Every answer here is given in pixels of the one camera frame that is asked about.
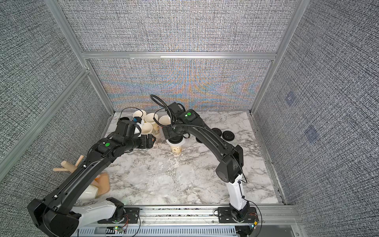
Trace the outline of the black lid front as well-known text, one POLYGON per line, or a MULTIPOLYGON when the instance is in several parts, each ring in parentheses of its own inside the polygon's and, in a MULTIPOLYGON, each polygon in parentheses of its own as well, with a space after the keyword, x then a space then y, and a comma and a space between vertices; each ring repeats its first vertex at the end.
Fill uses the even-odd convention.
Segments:
POLYGON ((176 137, 170 138, 168 141, 172 144, 179 144, 183 141, 183 139, 184 139, 183 136, 176 136, 176 137))

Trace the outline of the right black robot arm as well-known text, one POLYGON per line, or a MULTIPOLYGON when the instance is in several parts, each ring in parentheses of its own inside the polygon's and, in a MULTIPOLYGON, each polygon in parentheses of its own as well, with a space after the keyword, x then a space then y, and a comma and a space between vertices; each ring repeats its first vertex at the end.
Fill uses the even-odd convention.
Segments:
POLYGON ((243 149, 218 136, 194 110, 185 110, 176 102, 170 105, 164 103, 162 108, 170 117, 169 125, 159 123, 166 141, 174 147, 179 147, 185 139, 185 134, 193 135, 214 154, 219 162, 216 174, 227 185, 231 216, 239 223, 245 221, 252 211, 249 201, 245 198, 242 184, 243 149))

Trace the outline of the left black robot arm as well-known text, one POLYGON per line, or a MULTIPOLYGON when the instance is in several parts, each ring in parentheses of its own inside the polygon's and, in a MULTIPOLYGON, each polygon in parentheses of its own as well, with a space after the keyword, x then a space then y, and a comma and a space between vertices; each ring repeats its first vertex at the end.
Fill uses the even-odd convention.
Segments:
POLYGON ((28 204, 34 225, 49 237, 69 237, 81 226, 93 222, 123 221, 124 206, 115 198, 85 211, 74 211, 73 207, 86 188, 118 157, 134 149, 150 149, 155 141, 152 134, 142 134, 140 118, 120 119, 114 132, 89 149, 83 165, 43 199, 35 198, 28 204))

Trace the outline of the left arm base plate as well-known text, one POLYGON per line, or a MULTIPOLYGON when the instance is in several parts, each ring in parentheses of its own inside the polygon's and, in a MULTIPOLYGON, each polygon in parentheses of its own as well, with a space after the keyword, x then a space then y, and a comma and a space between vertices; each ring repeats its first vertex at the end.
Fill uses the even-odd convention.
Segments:
POLYGON ((118 209, 111 218, 97 221, 98 224, 137 224, 139 222, 140 208, 125 207, 118 209))

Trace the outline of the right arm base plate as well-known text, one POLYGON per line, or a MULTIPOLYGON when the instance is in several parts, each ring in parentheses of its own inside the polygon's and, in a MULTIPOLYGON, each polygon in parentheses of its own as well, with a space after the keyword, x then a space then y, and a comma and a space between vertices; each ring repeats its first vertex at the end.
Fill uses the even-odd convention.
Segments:
POLYGON ((220 223, 256 223, 259 215, 256 208, 246 207, 240 211, 234 207, 218 207, 217 215, 220 223))

